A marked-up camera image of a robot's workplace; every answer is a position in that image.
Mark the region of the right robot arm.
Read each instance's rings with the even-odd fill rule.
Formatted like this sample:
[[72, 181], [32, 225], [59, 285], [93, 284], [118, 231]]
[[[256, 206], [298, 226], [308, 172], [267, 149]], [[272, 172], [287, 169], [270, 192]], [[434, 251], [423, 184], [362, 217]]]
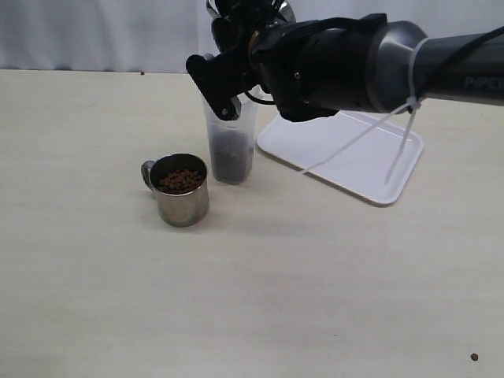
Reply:
[[501, 28], [431, 39], [383, 13], [298, 21], [284, 1], [218, 1], [212, 15], [219, 53], [191, 57], [187, 71], [222, 120], [239, 117], [253, 87], [292, 122], [411, 112], [426, 98], [503, 103]]

